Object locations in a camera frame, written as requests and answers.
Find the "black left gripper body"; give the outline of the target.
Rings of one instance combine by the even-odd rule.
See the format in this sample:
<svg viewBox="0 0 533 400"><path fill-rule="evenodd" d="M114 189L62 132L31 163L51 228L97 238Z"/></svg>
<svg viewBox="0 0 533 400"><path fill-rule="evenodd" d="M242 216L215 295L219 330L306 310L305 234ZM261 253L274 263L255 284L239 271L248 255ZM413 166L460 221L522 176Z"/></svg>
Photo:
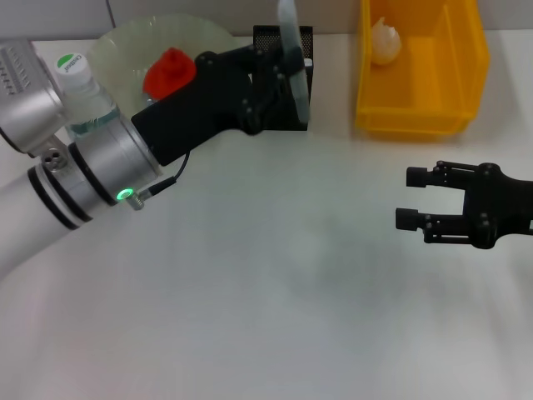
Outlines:
<svg viewBox="0 0 533 400"><path fill-rule="evenodd" d="M134 128L162 166L224 131L261 131L250 79L257 65L255 50L204 52L195 65L196 75L187 85L132 117Z"/></svg>

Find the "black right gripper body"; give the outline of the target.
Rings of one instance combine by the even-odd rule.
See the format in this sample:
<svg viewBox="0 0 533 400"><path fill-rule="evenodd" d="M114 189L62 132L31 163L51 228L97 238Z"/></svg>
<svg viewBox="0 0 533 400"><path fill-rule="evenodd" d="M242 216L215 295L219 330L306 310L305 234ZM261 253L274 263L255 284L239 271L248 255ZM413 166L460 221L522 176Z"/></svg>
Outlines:
<svg viewBox="0 0 533 400"><path fill-rule="evenodd" d="M499 238L532 234L532 182L505 175L494 163L482 163L469 181L463 215L471 245L491 249Z"/></svg>

